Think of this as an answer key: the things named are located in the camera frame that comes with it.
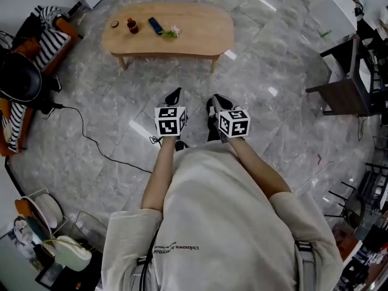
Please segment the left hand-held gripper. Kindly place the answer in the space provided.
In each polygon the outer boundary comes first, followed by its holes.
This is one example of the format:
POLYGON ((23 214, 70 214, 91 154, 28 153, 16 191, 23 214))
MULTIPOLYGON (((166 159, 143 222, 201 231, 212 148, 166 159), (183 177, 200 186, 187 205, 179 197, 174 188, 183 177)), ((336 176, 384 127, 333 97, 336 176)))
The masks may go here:
POLYGON ((181 135, 188 118, 185 100, 184 89, 178 87, 166 94, 164 102, 155 107, 154 121, 158 137, 181 135))

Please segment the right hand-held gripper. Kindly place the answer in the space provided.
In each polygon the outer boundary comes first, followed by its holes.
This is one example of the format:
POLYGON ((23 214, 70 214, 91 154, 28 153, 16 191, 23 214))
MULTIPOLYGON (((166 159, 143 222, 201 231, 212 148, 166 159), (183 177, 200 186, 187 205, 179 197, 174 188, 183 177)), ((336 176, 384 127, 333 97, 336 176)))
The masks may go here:
POLYGON ((212 97, 215 112, 213 140, 227 142, 231 138, 245 137, 249 134, 251 118, 233 99, 221 94, 212 97))

